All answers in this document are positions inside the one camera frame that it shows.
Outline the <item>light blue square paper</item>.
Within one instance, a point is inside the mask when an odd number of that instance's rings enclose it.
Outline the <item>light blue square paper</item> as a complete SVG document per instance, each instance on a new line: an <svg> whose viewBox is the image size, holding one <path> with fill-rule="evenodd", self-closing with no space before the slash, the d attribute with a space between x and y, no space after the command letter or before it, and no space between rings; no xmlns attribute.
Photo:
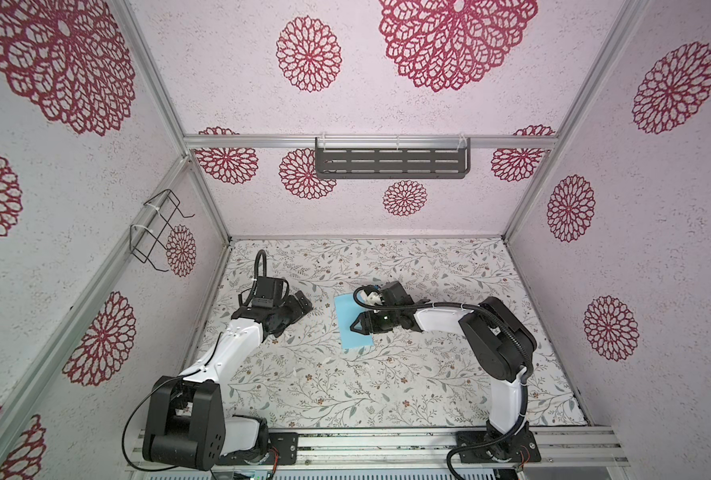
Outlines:
<svg viewBox="0 0 711 480"><path fill-rule="evenodd" d="M343 294L335 298L335 314L342 348L345 351L373 346L371 335L361 335L351 330L352 324L361 312L363 312L363 308L357 305L353 294Z"/></svg>

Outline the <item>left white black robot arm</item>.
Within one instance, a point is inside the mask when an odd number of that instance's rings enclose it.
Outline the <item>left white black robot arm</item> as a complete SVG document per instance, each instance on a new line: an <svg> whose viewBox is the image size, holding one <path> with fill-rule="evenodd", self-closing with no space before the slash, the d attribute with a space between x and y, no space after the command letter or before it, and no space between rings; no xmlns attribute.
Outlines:
<svg viewBox="0 0 711 480"><path fill-rule="evenodd" d="M143 458L167 468L208 471L237 456L259 463L270 454L263 418L227 414L229 381L269 336L280 337L313 311L303 292L273 304L252 301L240 307L211 349L177 376L162 376L150 396Z"/></svg>

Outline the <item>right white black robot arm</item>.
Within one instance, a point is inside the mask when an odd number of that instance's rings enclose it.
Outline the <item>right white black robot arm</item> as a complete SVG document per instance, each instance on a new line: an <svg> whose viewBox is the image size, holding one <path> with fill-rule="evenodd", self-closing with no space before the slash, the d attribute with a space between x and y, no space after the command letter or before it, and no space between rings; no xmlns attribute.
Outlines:
<svg viewBox="0 0 711 480"><path fill-rule="evenodd" d="M352 323L357 334L387 333L401 327L415 332L445 332L465 338L483 371L491 377L491 408L487 441L508 442L525 429L527 380L533 375L537 341L501 299L479 304L453 302L393 302L385 293L353 294L363 312Z"/></svg>

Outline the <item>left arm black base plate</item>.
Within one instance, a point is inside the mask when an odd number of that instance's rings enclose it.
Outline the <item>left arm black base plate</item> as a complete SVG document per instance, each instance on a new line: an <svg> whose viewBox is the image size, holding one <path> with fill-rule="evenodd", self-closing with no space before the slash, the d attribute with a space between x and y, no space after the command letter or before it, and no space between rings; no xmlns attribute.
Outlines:
<svg viewBox="0 0 711 480"><path fill-rule="evenodd" d="M237 451L221 456L217 466L290 466L295 465L299 453L298 432L271 432L260 440L260 448Z"/></svg>

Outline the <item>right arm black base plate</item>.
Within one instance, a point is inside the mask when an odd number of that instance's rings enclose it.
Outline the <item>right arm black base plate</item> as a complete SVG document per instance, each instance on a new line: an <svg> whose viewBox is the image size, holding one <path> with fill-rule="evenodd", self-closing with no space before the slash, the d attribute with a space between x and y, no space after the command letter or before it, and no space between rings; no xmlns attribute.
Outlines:
<svg viewBox="0 0 711 480"><path fill-rule="evenodd" d="M491 441L483 431L465 430L455 434L457 447L467 447ZM521 430L509 440L498 444L477 448L459 454L463 464L474 463L537 463L541 462L541 452L531 431Z"/></svg>

